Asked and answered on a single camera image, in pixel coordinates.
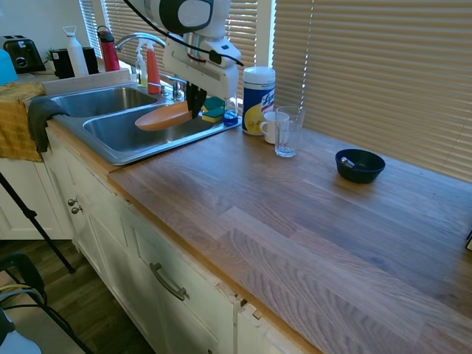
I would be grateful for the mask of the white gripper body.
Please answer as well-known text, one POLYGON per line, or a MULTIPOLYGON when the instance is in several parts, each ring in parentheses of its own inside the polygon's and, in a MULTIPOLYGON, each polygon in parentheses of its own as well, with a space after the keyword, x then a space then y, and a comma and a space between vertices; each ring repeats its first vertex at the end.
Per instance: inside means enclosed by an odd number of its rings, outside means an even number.
POLYGON ((237 94, 240 51, 225 36, 202 35, 198 59, 190 57, 183 38, 169 33, 164 48, 164 66, 173 74, 223 100, 237 94))

